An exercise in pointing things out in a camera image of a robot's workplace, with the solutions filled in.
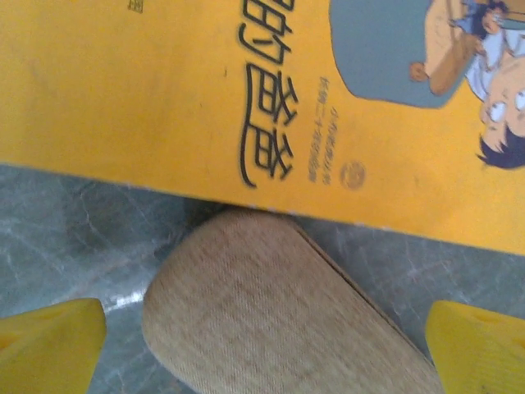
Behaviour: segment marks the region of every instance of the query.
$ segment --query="yellow plastic object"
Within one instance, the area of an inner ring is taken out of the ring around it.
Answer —
[[[86,393],[105,336],[95,299],[0,319],[0,392]]]
[[[427,344],[447,394],[525,392],[525,320],[438,301]]]

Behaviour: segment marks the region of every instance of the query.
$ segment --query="blue-gray background illustration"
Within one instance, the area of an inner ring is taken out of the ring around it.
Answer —
[[[331,39],[336,65],[348,90],[364,99],[438,108],[428,81],[410,80],[411,62],[425,61],[425,15],[430,1],[331,0]]]

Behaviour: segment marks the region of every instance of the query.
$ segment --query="circular logo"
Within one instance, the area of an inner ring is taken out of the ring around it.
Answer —
[[[361,162],[346,163],[340,172],[341,185],[344,187],[357,190],[363,186],[364,180],[367,177],[367,171]]]

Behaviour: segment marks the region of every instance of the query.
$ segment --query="cartoon face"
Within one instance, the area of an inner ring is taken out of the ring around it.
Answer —
[[[486,124],[483,140],[496,152],[501,152],[501,145],[507,142],[506,127],[514,135],[525,137],[525,57],[505,53],[491,82],[481,119]]]
[[[486,10],[482,20],[483,28],[488,34],[496,34],[500,31],[501,25],[503,24],[503,19],[504,14],[501,8]]]

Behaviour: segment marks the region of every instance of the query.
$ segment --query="cartoon eye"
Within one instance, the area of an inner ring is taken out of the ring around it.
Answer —
[[[489,109],[489,116],[491,117],[491,120],[495,122],[501,121],[503,115],[505,114],[506,108],[507,104],[505,104],[503,101],[493,103],[491,105],[491,109]]]
[[[525,108],[525,89],[522,89],[516,94],[516,109],[522,111]]]

